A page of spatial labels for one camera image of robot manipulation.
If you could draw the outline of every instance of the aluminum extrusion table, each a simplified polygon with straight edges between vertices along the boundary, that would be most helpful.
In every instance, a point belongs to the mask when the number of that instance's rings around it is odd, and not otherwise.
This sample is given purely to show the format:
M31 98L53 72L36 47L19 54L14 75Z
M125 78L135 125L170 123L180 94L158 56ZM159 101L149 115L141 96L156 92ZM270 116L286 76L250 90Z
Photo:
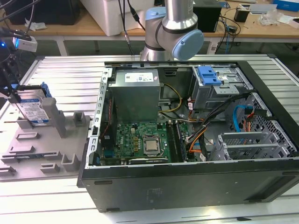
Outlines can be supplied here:
M204 55L192 60L247 61L281 104L299 124L299 80L278 59L267 55ZM22 84L48 84L57 107L66 116L84 111L93 116L104 62L139 61L131 56L66 56L36 60ZM7 149L17 124L17 111L6 103L0 111L0 153ZM271 203L198 208L99 213L77 177L0 183L1 223L234 223L237 217L252 219L247 224L299 223L299 185Z

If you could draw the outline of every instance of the wooden desk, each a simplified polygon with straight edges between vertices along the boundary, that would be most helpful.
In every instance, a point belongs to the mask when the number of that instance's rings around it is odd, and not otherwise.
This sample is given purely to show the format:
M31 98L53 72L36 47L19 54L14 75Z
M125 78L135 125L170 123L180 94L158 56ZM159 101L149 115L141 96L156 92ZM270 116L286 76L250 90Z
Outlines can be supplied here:
M241 4L240 2L229 1L231 9L236 8ZM221 14L227 12L227 9L222 9ZM285 15L298 16L299 13L282 11ZM226 14L226 17L234 19L235 10L231 10ZM299 42L299 29L295 29L288 24L280 23L273 26L262 26L258 23L259 15L248 15L245 23L239 23L241 26L240 34L235 38L237 42ZM36 32L30 31L29 34L34 36L37 40L54 40L57 42L60 54L62 56L68 55L64 41L67 40L92 40L95 41L96 48L98 48L97 41L101 40L124 40L123 33L116 36L106 36L103 30L98 26L96 21L90 14L83 10L81 12L78 22L73 26L61 25L47 25L47 29L38 30ZM13 29L24 29L23 25L13 26ZM142 29L128 30L128 34L132 41L144 41L145 32ZM215 33L204 33L205 41L210 42L208 54L214 54L218 43L224 35L224 26L218 23Z

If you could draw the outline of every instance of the yellow wire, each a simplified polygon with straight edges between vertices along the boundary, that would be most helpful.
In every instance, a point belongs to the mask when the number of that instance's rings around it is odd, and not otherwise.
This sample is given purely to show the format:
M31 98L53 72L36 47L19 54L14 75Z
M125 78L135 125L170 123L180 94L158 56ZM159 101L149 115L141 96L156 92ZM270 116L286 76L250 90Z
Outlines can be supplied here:
M166 111L159 111L159 112L174 112L174 111L177 111L181 107L181 105L182 105L182 98L181 98L180 94L178 93L178 91L176 91L171 85L166 84L166 83L164 83L164 85L166 85L169 88L171 88L178 95L178 97L179 97L179 104L174 109L171 109L171 110L169 109L169 110L166 110Z

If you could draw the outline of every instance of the power supply label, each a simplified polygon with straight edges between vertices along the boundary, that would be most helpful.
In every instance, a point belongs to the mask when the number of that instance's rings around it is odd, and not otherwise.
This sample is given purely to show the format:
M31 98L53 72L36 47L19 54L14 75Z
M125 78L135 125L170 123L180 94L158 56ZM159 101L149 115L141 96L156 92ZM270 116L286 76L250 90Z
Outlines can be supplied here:
M35 124L47 123L49 117L46 111L41 107L39 99L22 99L19 109L27 117L29 121Z
M126 83L141 83L141 82L153 82L154 77L152 72L143 73L127 73L125 75Z

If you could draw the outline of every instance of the black box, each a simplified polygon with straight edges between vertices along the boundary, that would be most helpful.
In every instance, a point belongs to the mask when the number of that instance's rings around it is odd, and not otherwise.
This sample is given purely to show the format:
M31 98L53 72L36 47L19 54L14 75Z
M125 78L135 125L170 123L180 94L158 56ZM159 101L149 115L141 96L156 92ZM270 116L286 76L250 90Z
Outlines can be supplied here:
M214 33L218 24L221 5L215 0L193 0L193 12L198 17L198 29L203 33Z
M2 0L4 5L9 0ZM5 8L6 15L32 3L32 0L18 0ZM14 25L25 24L31 17L32 7L10 18ZM36 4L33 22L47 24L74 25L80 14L79 0L42 0Z
M245 22L248 14L249 14L249 10L241 10L237 8L235 12L234 20L236 22Z

